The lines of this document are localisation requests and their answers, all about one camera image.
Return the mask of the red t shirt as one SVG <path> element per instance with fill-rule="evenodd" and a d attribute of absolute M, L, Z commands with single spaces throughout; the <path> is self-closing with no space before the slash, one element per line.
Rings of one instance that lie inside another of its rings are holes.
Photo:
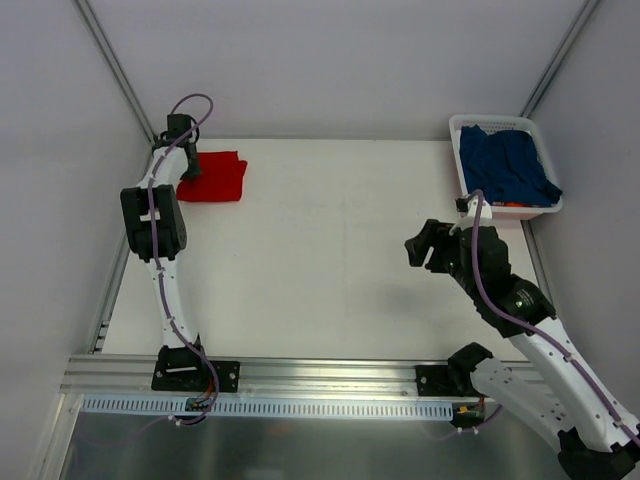
<path fill-rule="evenodd" d="M 231 203 L 241 200 L 248 163 L 237 151 L 202 152 L 198 160 L 201 174 L 180 182 L 176 193 L 179 201 Z"/>

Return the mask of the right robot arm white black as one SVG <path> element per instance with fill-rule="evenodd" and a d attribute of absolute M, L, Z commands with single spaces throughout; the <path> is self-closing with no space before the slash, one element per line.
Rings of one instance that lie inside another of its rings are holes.
<path fill-rule="evenodd" d="M 408 263 L 451 276 L 481 319 L 532 364 L 551 397 L 472 342 L 447 360 L 449 387 L 485 396 L 527 424 L 571 479 L 622 479 L 639 463 L 639 420 L 597 380 L 541 290 L 511 270 L 492 226 L 477 232 L 429 219 L 404 243 Z"/>

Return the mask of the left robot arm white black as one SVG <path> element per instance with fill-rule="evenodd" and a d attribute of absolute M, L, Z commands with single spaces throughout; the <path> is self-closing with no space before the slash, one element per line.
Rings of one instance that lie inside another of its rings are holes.
<path fill-rule="evenodd" d="M 177 187 L 200 173 L 197 139 L 192 116 L 169 114 L 147 172 L 136 186 L 120 192 L 129 249 L 149 272 L 160 312 L 162 346 L 151 382 L 154 391 L 195 392 L 208 389 L 211 382 L 179 274 L 187 230 Z"/>

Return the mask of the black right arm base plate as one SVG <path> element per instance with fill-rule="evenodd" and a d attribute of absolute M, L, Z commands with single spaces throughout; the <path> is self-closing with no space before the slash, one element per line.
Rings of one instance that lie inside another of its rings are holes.
<path fill-rule="evenodd" d="M 445 364 L 416 365 L 415 385 L 420 397 L 480 397 L 470 372 Z"/>

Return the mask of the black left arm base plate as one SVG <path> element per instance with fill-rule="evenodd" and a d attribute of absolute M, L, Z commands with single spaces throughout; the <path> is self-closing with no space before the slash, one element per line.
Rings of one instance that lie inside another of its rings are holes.
<path fill-rule="evenodd" d="M 210 369 L 202 362 L 169 366 L 156 362 L 151 380 L 151 389 L 160 392 L 213 392 L 236 393 L 240 378 L 240 363 L 236 361 L 214 361 L 218 383 Z"/>

